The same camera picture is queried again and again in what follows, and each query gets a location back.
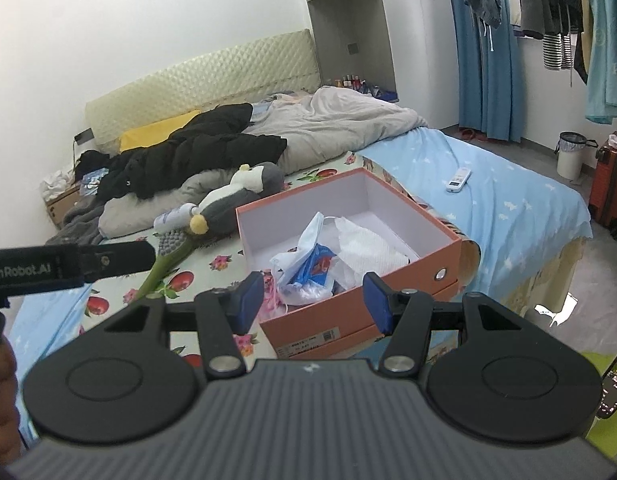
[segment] human hand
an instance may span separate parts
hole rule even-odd
[[[20,454],[18,427],[20,414],[15,407],[17,379],[15,355],[8,340],[0,345],[0,464],[11,463]]]

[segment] white trash can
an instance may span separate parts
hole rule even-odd
[[[559,142],[555,153],[559,153],[557,158],[557,173],[568,180],[576,180],[581,173],[583,164],[584,148],[591,146],[598,148],[596,140],[587,139],[575,132],[562,132],[559,135]]]

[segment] smartphone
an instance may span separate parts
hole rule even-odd
[[[599,418],[608,418],[617,411],[617,357],[601,378],[601,404],[597,410]]]

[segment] remote control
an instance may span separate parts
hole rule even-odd
[[[451,193],[457,193],[460,191],[464,187],[464,184],[466,184],[470,174],[470,169],[459,168],[457,173],[454,174],[453,178],[451,178],[450,182],[446,185],[446,191],[450,191]]]

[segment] suitcase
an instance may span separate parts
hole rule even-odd
[[[595,222],[617,232],[617,150],[606,141],[596,157],[589,211]]]

